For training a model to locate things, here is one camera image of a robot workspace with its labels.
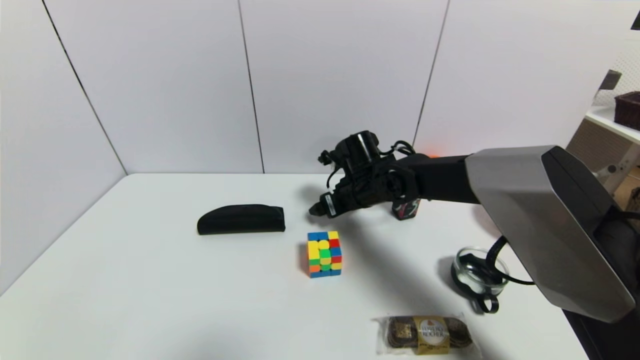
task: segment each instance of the silver arm casing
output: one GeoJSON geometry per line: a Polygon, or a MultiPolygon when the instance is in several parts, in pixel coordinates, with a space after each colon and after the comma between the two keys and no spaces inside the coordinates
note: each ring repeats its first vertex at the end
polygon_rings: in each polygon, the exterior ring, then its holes
{"type": "Polygon", "coordinates": [[[553,148],[477,152],[465,161],[470,187],[549,302],[614,322],[636,302],[554,190],[542,160],[553,148]]]}

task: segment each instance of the white table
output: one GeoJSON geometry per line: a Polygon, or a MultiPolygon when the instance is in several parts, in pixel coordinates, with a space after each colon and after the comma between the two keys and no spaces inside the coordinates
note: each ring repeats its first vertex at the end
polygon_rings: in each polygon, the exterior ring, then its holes
{"type": "Polygon", "coordinates": [[[615,107],[611,106],[592,106],[585,119],[592,123],[602,126],[613,133],[622,136],[631,141],[631,145],[622,157],[618,166],[618,171],[607,178],[603,186],[610,193],[614,193],[620,184],[625,180],[631,169],[640,162],[640,131],[631,129],[613,121],[615,107]]]}
{"type": "Polygon", "coordinates": [[[405,222],[390,204],[310,218],[325,179],[126,177],[0,297],[0,356],[376,359],[372,319],[464,313],[486,359],[586,358],[562,311],[537,288],[509,284],[497,314],[477,315],[450,287],[457,250],[488,248],[499,235],[479,206],[424,201],[405,222]],[[284,207],[286,232],[197,234],[204,213],[251,203],[284,207]],[[309,279],[300,270],[307,233],[334,229],[342,275],[309,279]]]}

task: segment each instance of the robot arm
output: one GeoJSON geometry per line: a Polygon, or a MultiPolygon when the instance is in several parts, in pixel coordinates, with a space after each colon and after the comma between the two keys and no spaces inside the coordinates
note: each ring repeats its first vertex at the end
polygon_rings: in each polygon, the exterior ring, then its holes
{"type": "Polygon", "coordinates": [[[368,131],[320,159],[346,176],[309,212],[330,218],[386,201],[481,204],[554,305],[602,322],[636,310],[640,241],[592,173],[559,147],[396,160],[368,131]]]}

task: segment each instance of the brown basket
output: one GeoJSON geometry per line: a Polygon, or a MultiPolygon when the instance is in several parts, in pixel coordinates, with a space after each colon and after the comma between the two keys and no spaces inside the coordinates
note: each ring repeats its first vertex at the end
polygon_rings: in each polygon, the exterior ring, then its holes
{"type": "Polygon", "coordinates": [[[640,130],[640,91],[616,96],[614,121],[620,125],[640,130]]]}

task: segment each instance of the ferrero rocher package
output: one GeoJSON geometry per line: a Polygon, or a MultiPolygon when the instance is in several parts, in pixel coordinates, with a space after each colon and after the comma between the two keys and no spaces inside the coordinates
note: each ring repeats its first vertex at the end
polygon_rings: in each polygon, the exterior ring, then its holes
{"type": "Polygon", "coordinates": [[[378,354],[465,354],[482,358],[462,314],[390,316],[377,320],[380,323],[378,354]]]}

